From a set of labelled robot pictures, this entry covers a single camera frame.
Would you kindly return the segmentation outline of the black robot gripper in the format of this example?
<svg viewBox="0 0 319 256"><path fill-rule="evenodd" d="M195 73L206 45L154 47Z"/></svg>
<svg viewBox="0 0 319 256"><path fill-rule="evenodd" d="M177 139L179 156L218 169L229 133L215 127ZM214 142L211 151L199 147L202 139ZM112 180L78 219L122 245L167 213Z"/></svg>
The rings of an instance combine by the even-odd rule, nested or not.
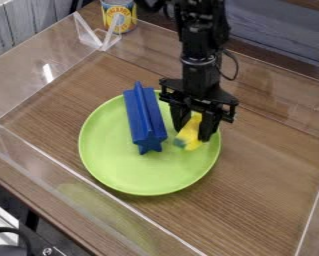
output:
<svg viewBox="0 0 319 256"><path fill-rule="evenodd" d="M234 122L239 100L219 86L205 95L194 95L183 89L182 79L162 78L159 99L170 106L175 131L179 132L191 118L191 112L202 114L198 138L207 142L217 132L219 122Z"/></svg>

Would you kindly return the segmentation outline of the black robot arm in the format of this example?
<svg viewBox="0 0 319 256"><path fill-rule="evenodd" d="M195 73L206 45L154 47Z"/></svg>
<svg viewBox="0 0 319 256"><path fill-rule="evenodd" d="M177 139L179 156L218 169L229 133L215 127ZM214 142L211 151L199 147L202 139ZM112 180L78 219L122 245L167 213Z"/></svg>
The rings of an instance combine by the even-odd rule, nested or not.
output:
<svg viewBox="0 0 319 256"><path fill-rule="evenodd" d="M207 142L221 121L234 122L239 100L221 87L222 54L234 62L225 49L230 26L225 0L177 0L174 4L178 36L182 43L182 78L162 78L159 99L169 103L174 128L178 132L191 118L202 114L198 139Z"/></svg>

